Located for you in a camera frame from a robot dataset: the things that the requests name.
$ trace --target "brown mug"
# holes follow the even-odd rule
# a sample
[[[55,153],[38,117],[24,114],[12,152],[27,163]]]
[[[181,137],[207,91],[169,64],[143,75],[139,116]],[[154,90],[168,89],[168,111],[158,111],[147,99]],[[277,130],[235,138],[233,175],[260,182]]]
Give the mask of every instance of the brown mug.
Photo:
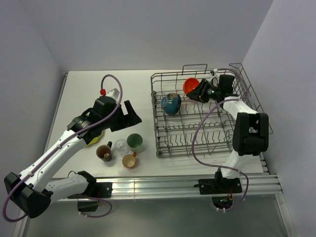
[[[107,145],[99,146],[96,151],[97,157],[105,162],[109,162],[112,159],[111,146],[112,142],[108,142]]]
[[[126,155],[124,156],[122,163],[124,167],[133,169],[136,166],[136,152],[134,152],[132,155]]]

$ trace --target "metal wire rack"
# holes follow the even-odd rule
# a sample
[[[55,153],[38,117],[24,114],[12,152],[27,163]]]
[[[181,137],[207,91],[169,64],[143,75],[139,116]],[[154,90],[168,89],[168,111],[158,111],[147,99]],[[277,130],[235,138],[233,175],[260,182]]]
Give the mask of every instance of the metal wire rack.
[[[190,70],[188,67],[205,67],[203,70]],[[244,97],[244,102],[252,109],[264,113],[258,97],[241,63],[230,64],[229,68],[218,69],[219,74],[235,76],[234,93]],[[203,104],[189,99],[182,86],[187,78],[210,80],[214,74],[207,64],[184,65],[182,71],[155,73],[151,76],[152,104],[158,158],[191,156],[193,135],[201,120],[215,106],[215,101]],[[161,107],[161,99],[175,92],[181,97],[181,107],[174,116],[167,115]],[[209,155],[232,151],[235,120],[222,108],[218,108],[205,121],[197,136],[195,151],[197,155]]]

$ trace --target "white table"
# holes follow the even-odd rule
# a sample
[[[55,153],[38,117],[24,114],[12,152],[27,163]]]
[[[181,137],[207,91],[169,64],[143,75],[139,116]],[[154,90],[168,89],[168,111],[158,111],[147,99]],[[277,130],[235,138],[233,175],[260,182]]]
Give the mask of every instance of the white table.
[[[55,174],[54,178],[65,178],[70,170],[85,170],[94,177],[148,177],[215,173],[216,168],[203,166],[197,163],[193,157],[156,157],[150,82],[151,75],[156,72],[171,72],[171,70],[86,71],[68,73],[57,108],[57,114],[53,122],[48,147],[57,141],[74,117],[93,106],[96,98],[100,96],[100,82],[105,74],[113,74],[120,80],[123,87],[123,101],[130,100],[135,112],[142,119],[142,123],[113,133],[109,129],[106,130],[105,135],[97,144],[76,153]],[[109,91],[112,88],[118,88],[118,86],[113,79],[107,78],[105,80],[105,89]],[[115,141],[126,139],[131,133],[139,133],[144,139],[145,150],[137,155],[138,163],[136,168],[125,168],[122,165],[123,156],[115,150],[113,150],[113,158],[110,162],[103,162],[96,156],[95,152],[98,146],[112,141],[112,147],[114,147]],[[207,163],[223,164],[228,156],[229,153],[201,159]],[[263,173],[259,157],[249,163],[244,171],[246,173]]]

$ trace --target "gray floor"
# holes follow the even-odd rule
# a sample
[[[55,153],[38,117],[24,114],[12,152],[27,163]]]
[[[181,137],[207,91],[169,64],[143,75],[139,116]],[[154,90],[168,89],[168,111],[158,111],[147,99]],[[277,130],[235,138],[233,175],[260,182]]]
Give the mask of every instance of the gray floor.
[[[76,237],[284,237],[274,195],[248,196],[226,214],[216,212],[209,197],[120,200],[103,218],[84,218],[77,203],[59,202],[28,221],[24,236]],[[96,214],[106,209],[99,208]]]

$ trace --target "white wall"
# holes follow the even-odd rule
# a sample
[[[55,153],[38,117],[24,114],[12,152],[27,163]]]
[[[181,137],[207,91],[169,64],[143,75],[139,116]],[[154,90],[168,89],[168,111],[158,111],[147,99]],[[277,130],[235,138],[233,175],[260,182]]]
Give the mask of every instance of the white wall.
[[[19,173],[43,152],[62,74],[18,0],[1,0],[0,55],[2,208],[3,178]],[[10,203],[7,212],[15,218],[18,208]],[[1,236],[11,236],[14,225],[0,217]]]
[[[273,0],[21,0],[64,70],[242,62]]]
[[[275,131],[265,157],[303,237],[316,236],[315,12],[315,0],[275,0],[244,60]]]

